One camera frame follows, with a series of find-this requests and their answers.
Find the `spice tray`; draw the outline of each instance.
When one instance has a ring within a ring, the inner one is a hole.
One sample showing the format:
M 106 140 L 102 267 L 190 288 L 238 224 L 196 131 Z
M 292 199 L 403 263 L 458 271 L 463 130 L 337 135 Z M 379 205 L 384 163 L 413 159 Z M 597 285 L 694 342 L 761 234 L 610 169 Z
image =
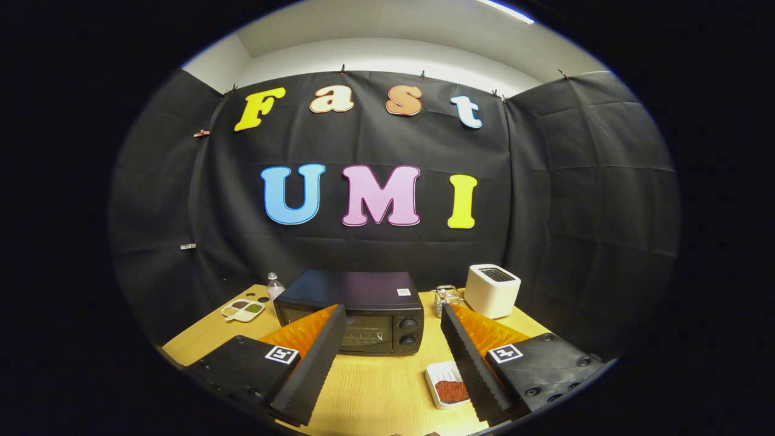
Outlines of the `spice tray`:
M 227 321 L 237 320 L 244 323 L 252 321 L 259 313 L 264 311 L 264 305 L 249 299 L 235 299 L 228 306 L 221 309 L 221 314 Z
M 436 390 L 436 383 L 446 380 L 447 382 L 463 382 L 463 378 L 460 377 L 460 371 L 457 370 L 455 361 L 432 363 L 425 369 L 425 380 L 428 382 L 428 387 L 431 389 L 431 396 L 437 409 L 452 409 L 454 407 L 461 406 L 465 403 L 469 403 L 470 399 L 458 401 L 457 403 L 444 403 L 439 398 L 439 391 Z

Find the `black fabric backdrop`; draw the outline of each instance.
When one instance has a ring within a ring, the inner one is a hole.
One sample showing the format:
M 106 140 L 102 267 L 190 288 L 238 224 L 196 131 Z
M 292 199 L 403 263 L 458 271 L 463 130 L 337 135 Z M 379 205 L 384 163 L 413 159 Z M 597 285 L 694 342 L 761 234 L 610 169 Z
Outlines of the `black fabric backdrop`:
M 351 87 L 355 107 L 311 112 L 314 92 L 329 85 Z M 418 115 L 387 113 L 395 85 L 420 87 Z M 245 97 L 277 87 L 286 95 L 262 123 L 234 132 Z M 479 105 L 482 128 L 460 122 L 456 95 Z M 200 128 L 212 134 L 193 138 Z M 269 219 L 261 171 L 291 169 L 293 208 L 303 201 L 298 167 L 313 163 L 326 168 L 317 215 L 297 226 Z M 342 169 L 352 164 L 369 165 L 381 185 L 395 166 L 420 168 L 420 223 L 369 216 L 365 226 L 344 226 Z M 478 180 L 469 230 L 446 224 L 454 174 Z M 587 352 L 614 357 L 660 299 L 678 237 L 667 147 L 609 73 L 544 84 L 504 104 L 463 85 L 368 71 L 280 78 L 219 99 L 180 71 L 130 134 L 113 189 L 119 280 L 162 344 L 247 284 L 265 283 L 269 271 L 286 285 L 313 268 L 410 271 L 427 290 L 463 286 L 469 265 L 495 263 L 522 278 L 517 306 L 527 314 Z M 191 242 L 195 250 L 178 247 Z

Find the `pink letter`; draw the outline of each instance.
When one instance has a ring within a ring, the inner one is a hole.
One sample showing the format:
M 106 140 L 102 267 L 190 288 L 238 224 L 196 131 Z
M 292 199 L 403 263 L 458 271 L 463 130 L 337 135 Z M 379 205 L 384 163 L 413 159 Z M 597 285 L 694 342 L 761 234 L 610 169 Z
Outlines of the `pink letter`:
M 342 170 L 350 180 L 350 200 L 347 215 L 342 218 L 346 226 L 363 226 L 368 219 L 363 214 L 363 203 L 369 209 L 371 218 L 379 224 L 393 202 L 393 213 L 387 221 L 394 226 L 414 226 L 420 222 L 415 213 L 415 180 L 420 169 L 410 166 L 398 166 L 390 174 L 384 188 L 374 177 L 371 168 L 366 165 L 353 165 Z

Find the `oven door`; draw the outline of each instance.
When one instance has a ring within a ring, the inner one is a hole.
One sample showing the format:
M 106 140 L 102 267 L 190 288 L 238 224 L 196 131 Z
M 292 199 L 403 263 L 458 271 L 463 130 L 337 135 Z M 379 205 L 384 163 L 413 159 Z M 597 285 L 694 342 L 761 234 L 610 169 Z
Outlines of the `oven door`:
M 392 315 L 347 315 L 340 351 L 347 353 L 392 353 Z

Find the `ceiling light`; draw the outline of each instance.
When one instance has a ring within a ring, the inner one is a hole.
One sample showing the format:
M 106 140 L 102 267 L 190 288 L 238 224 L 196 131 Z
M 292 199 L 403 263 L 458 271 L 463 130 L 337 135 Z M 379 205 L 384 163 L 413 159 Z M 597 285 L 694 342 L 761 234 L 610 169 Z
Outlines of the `ceiling light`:
M 492 6 L 493 8 L 496 8 L 497 10 L 501 12 L 505 12 L 509 14 L 510 16 L 513 16 L 514 18 L 518 19 L 521 22 L 526 22 L 528 24 L 533 24 L 535 21 L 531 20 L 530 18 L 524 16 L 523 14 L 515 11 L 514 9 L 507 8 L 506 6 L 501 5 L 500 3 L 491 2 L 490 0 L 477 0 L 479 3 L 484 3 L 487 6 Z

